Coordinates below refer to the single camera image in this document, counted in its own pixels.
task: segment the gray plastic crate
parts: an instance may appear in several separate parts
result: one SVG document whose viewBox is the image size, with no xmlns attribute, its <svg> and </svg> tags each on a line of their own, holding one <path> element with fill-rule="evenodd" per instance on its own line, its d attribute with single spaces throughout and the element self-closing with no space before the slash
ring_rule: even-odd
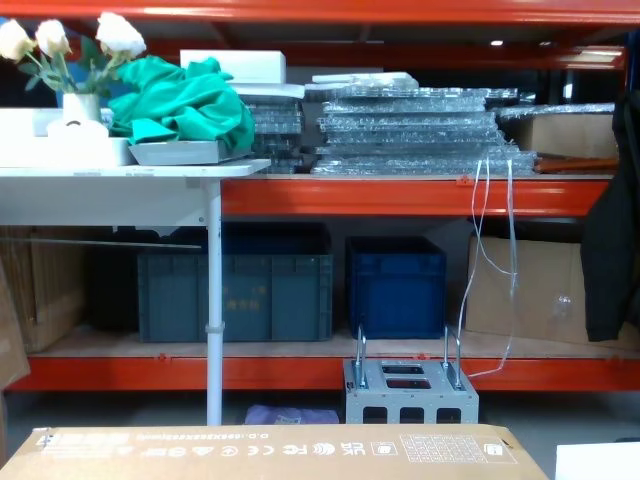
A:
<svg viewBox="0 0 640 480">
<path fill-rule="evenodd" d="M 207 256 L 138 257 L 140 339 L 206 340 Z M 224 340 L 316 341 L 331 337 L 332 255 L 225 255 Z"/>
</svg>

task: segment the purple bag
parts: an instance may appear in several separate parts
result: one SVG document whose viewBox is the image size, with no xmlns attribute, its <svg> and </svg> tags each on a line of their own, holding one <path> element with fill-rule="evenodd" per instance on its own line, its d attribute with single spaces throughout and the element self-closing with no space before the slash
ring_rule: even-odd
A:
<svg viewBox="0 0 640 480">
<path fill-rule="evenodd" d="M 254 405 L 247 411 L 245 425 L 325 425 L 340 423 L 333 410 L 266 407 Z"/>
</svg>

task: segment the white flower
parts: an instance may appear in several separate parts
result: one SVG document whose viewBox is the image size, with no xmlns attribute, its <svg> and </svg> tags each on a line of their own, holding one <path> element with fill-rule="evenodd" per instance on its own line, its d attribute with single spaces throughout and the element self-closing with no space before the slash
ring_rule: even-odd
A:
<svg viewBox="0 0 640 480">
<path fill-rule="evenodd" d="M 64 33 L 64 27 L 58 20 L 42 22 L 36 30 L 36 40 L 40 51 L 49 57 L 56 53 L 69 53 L 69 40 Z"/>
<path fill-rule="evenodd" d="M 105 12 L 98 19 L 98 32 L 96 40 L 100 42 L 102 50 L 106 53 L 127 53 L 135 58 L 147 49 L 140 32 L 115 13 Z"/>
<path fill-rule="evenodd" d="M 0 25 L 0 57 L 19 62 L 36 43 L 15 20 Z"/>
</svg>

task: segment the table leg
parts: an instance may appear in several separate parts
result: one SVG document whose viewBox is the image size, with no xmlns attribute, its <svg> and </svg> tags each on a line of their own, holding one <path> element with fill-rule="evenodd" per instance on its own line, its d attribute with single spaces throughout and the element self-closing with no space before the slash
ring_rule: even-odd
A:
<svg viewBox="0 0 640 480">
<path fill-rule="evenodd" d="M 220 182 L 204 186 L 209 242 L 209 324 L 207 326 L 207 425 L 222 422 L 222 203 Z"/>
</svg>

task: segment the white wire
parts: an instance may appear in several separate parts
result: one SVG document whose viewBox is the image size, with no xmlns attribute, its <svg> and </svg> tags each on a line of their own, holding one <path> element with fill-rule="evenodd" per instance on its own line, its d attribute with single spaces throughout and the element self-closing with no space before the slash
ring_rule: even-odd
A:
<svg viewBox="0 0 640 480">
<path fill-rule="evenodd" d="M 467 282 L 467 287 L 465 289 L 464 292 L 464 296 L 462 297 L 462 303 L 460 304 L 460 311 L 458 313 L 458 338 L 460 339 L 460 342 L 462 343 L 462 319 L 463 319 L 463 313 L 464 313 L 464 307 L 467 303 L 467 299 L 469 297 L 469 292 L 471 290 L 471 285 L 473 284 L 473 279 L 475 277 L 475 273 L 476 273 L 476 267 L 478 265 L 478 256 L 479 253 L 482 252 L 484 258 L 489 262 L 489 264 L 491 264 L 497 271 L 499 271 L 500 273 L 509 275 L 511 277 L 511 284 L 510 284 L 510 289 L 509 289 L 509 297 L 511 299 L 511 304 L 512 306 L 515 306 L 515 291 L 517 288 L 517 275 L 518 275 L 518 258 L 517 258 L 517 251 L 516 251 L 516 236 L 515 236 L 515 222 L 514 222 L 514 213 L 513 213 L 513 164 L 511 162 L 511 160 L 507 160 L 507 167 L 508 167 L 508 177 L 507 177 L 507 212 L 508 212 L 508 217 L 509 217 L 509 260 L 510 260 L 510 267 L 511 267 L 511 271 L 507 272 L 503 269 L 501 269 L 500 267 L 498 267 L 495 262 L 493 262 L 488 255 L 485 252 L 484 249 L 484 245 L 482 244 L 482 237 L 481 237 L 481 233 L 482 233 L 482 224 L 484 222 L 484 216 L 486 213 L 486 209 L 487 209 L 487 201 L 489 198 L 489 185 L 490 185 L 490 171 L 489 171 L 489 159 L 485 159 L 485 169 L 486 169 L 486 182 L 485 182 L 485 191 L 484 191 L 484 202 L 482 205 L 482 213 L 480 214 L 480 222 L 477 222 L 476 220 L 476 215 L 475 215 L 475 198 L 476 198 L 476 189 L 477 189 L 477 185 L 478 185 L 478 180 L 480 179 L 480 170 L 482 169 L 482 160 L 478 161 L 478 167 L 476 169 L 476 177 L 475 177 L 475 181 L 473 184 L 473 192 L 472 192 L 472 196 L 471 196 L 471 217 L 473 219 L 473 227 L 475 229 L 476 232 L 476 252 L 475 252 L 475 257 L 474 257 L 474 262 L 473 262 L 473 267 L 471 269 L 471 274 L 469 275 L 469 281 Z M 502 357 L 500 359 L 500 363 L 498 364 L 498 366 L 494 369 L 491 370 L 486 370 L 486 371 L 482 371 L 482 372 L 476 372 L 473 373 L 471 375 L 469 375 L 469 377 L 478 377 L 481 375 L 488 375 L 491 373 L 496 373 L 501 371 L 504 368 L 504 365 L 507 361 L 507 358 L 509 357 L 509 353 L 511 352 L 511 345 L 513 343 L 513 337 L 514 337 L 514 330 L 515 330 L 515 321 L 514 321 L 514 317 L 515 317 L 515 308 L 514 308 L 514 314 L 511 316 L 511 334 L 509 335 L 509 340 L 507 342 L 507 346 L 504 350 L 504 353 L 502 354 Z"/>
</svg>

